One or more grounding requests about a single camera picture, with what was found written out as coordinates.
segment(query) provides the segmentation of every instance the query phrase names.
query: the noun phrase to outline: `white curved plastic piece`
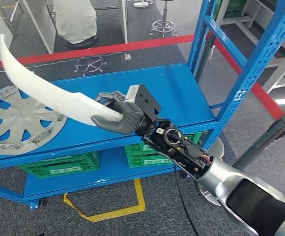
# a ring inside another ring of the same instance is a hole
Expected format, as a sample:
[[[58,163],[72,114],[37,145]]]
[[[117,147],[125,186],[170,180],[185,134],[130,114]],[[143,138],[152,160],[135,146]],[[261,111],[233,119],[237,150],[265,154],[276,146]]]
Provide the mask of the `white curved plastic piece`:
[[[59,88],[21,65],[6,47],[0,35],[0,55],[7,76],[19,89],[67,117],[95,126],[91,116],[100,115],[107,120],[119,121],[122,114],[105,107],[81,92],[68,92]]]

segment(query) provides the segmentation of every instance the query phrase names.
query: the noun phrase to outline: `blue shelf surface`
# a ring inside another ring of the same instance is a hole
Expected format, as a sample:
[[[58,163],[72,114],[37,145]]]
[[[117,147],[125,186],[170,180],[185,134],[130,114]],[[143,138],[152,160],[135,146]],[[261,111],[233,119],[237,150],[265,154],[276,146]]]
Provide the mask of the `blue shelf surface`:
[[[27,174],[23,199],[31,200],[173,171],[173,165],[128,167],[124,147],[99,152],[97,171],[39,179]]]
[[[101,91],[119,90],[126,94],[130,85],[144,84],[162,107],[159,114],[161,117],[170,118],[182,131],[212,129],[217,124],[186,64],[106,73],[52,83],[70,92],[79,91],[93,99]],[[119,147],[139,140],[136,135],[123,136],[68,119],[59,134],[42,147],[21,155],[0,155],[0,168]]]

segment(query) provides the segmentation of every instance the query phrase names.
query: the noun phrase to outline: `black shoe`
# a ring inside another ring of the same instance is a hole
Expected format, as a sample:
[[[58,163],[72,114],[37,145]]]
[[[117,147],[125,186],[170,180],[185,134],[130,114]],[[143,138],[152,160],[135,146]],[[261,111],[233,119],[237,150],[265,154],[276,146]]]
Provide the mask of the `black shoe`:
[[[67,47],[72,49],[72,50],[81,50],[81,49],[87,49],[91,48],[97,43],[97,35],[93,36],[91,38],[88,38],[86,40],[84,40],[80,43],[69,43],[67,40],[65,40],[65,43],[67,45]]]

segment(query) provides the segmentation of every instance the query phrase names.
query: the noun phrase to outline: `shelf bottom tier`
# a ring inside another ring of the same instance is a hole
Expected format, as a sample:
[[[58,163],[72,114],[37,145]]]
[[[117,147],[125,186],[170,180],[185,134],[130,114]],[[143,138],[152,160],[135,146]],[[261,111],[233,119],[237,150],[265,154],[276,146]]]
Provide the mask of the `shelf bottom tier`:
[[[37,199],[173,171],[173,165],[128,167],[124,147],[99,152],[99,170],[39,179],[27,174],[25,199]]]

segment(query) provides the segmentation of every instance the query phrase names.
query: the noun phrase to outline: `person's leg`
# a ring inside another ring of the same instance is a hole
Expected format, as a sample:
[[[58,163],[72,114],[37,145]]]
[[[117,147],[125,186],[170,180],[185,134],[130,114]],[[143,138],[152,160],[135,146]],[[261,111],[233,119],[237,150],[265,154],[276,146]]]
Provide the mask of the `person's leg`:
[[[57,33],[76,44],[97,35],[97,15],[90,0],[53,0]]]

